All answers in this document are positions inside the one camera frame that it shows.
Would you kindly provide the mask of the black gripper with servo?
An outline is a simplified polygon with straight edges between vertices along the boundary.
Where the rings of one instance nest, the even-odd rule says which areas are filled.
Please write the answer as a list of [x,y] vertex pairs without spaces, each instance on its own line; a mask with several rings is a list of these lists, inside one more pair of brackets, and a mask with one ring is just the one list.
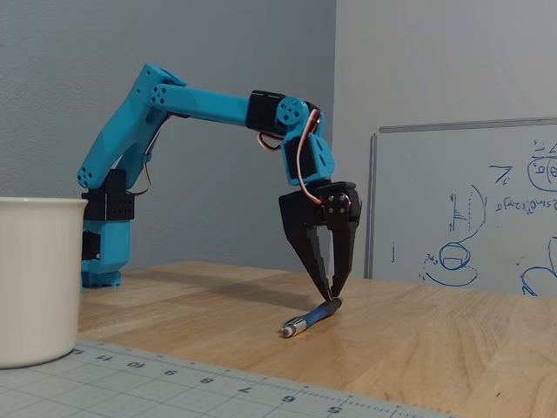
[[[312,194],[321,201],[320,204],[314,204],[303,192],[280,196],[278,204],[287,241],[321,296],[329,301],[332,296],[340,296],[352,271],[361,201],[352,182],[332,182],[330,179],[313,182]],[[317,226],[327,226],[332,232],[334,274],[331,291],[325,275]]]

